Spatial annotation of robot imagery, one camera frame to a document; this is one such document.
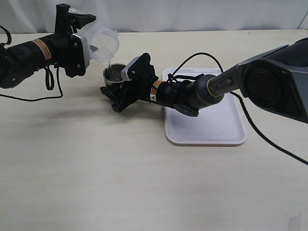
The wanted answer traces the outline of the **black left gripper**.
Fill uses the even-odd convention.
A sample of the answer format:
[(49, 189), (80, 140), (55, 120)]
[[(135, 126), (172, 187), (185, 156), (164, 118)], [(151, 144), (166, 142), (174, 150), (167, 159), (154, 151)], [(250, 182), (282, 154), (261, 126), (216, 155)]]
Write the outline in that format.
[(55, 48), (55, 59), (58, 67), (65, 69), (69, 77), (83, 76), (90, 61), (86, 57), (83, 41), (74, 35), (75, 29), (96, 20), (92, 14), (78, 14), (68, 12), (70, 5), (65, 3), (56, 5), (56, 20), (52, 44)]

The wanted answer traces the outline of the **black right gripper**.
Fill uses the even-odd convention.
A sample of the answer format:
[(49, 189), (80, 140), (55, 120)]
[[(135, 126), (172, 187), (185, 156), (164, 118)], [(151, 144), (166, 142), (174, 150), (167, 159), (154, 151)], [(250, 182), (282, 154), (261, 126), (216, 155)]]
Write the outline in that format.
[(158, 80), (154, 66), (150, 64), (148, 53), (131, 60), (121, 70), (123, 85), (107, 85), (100, 87), (101, 93), (112, 101), (112, 109), (122, 112), (137, 100), (150, 102), (150, 91), (154, 82)]

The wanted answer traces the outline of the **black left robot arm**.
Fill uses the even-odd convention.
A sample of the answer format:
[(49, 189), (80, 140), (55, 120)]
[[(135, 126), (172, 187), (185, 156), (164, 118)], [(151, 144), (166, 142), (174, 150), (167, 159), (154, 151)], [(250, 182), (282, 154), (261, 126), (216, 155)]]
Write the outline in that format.
[(53, 90), (50, 66), (64, 68), (69, 77), (83, 76), (90, 64), (90, 51), (82, 27), (95, 22), (92, 14), (72, 13), (70, 5), (56, 5), (54, 33), (5, 48), (0, 45), (0, 86), (14, 88), (35, 72), (45, 70), (47, 90)]

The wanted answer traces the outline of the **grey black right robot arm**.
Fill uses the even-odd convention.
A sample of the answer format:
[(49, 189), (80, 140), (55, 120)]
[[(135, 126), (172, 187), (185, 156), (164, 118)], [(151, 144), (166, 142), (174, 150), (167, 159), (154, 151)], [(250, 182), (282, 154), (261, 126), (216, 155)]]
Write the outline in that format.
[(144, 53), (121, 71), (121, 83), (101, 87), (112, 109), (123, 111), (141, 100), (197, 117), (218, 104), (226, 93), (240, 90), (257, 107), (300, 122), (308, 120), (308, 40), (256, 55), (218, 76), (168, 75), (161, 81)]

